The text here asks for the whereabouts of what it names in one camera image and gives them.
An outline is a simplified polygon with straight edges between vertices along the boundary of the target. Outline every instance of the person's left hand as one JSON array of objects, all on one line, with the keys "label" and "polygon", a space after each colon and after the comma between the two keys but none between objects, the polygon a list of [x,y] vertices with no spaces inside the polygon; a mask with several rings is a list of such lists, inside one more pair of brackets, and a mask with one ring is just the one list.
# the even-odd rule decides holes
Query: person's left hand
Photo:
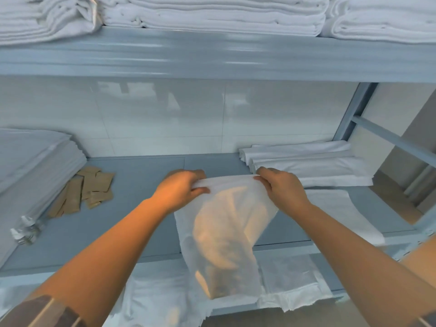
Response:
[{"label": "person's left hand", "polygon": [[165,206],[166,214],[170,214],[183,208],[201,194],[211,192],[207,187],[192,189],[193,183],[200,179],[206,179],[203,170],[171,171],[157,186],[151,199],[156,201],[157,204]]}]

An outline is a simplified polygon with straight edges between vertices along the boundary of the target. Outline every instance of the forearm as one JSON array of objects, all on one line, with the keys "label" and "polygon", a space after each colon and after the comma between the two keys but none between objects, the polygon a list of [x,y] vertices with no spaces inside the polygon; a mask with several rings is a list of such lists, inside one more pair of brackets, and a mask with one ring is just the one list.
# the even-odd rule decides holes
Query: forearm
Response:
[{"label": "forearm", "polygon": [[165,214],[152,199],[143,201],[31,297],[50,295],[78,313],[88,327],[101,326]]},{"label": "forearm", "polygon": [[407,326],[436,310],[436,289],[313,205],[292,217],[371,326]]}]

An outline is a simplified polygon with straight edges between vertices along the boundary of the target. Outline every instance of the person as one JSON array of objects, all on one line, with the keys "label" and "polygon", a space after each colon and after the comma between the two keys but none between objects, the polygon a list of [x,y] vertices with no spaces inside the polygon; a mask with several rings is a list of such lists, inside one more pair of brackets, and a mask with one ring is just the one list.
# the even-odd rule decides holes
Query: person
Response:
[{"label": "person", "polygon": [[[261,167],[268,196],[310,236],[371,326],[436,326],[436,289],[312,205],[298,178]],[[169,173],[109,231],[66,263],[0,321],[0,327],[100,327],[153,231],[209,189],[202,170]]]}]

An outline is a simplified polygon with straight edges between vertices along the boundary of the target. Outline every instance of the person's right arm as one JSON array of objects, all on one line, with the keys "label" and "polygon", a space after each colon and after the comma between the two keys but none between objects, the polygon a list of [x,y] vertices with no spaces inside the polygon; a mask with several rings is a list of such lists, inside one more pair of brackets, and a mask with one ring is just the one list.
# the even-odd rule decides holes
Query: person's right arm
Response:
[{"label": "person's right arm", "polygon": [[436,288],[312,205],[294,174],[264,167],[257,173],[275,205],[315,242],[368,324],[409,326],[436,311]]}]

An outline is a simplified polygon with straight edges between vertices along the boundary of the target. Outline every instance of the blue-gray shelf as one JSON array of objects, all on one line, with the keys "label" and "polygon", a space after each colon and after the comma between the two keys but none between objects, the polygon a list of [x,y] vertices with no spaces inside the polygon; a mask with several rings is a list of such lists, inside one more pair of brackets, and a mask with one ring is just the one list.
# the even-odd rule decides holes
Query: blue-gray shelf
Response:
[{"label": "blue-gray shelf", "polygon": [[436,83],[436,44],[103,27],[0,48],[0,75]]},{"label": "blue-gray shelf", "polygon": [[[143,199],[150,197],[158,183],[171,170],[200,168],[209,177],[249,174],[248,167],[239,160],[238,154],[96,158],[91,159],[89,164],[116,173],[112,184],[114,199],[92,210],[83,205],[77,214],[49,220],[40,238],[32,246],[19,246],[15,250],[0,269],[0,277],[57,270]],[[389,248],[417,242],[425,237],[369,188],[361,186],[344,189],[349,192],[356,208],[384,234]],[[291,218],[280,212],[254,247],[256,257],[318,252],[306,233]],[[139,262],[175,258],[181,258],[180,245],[175,219],[170,215],[151,237]]]}]

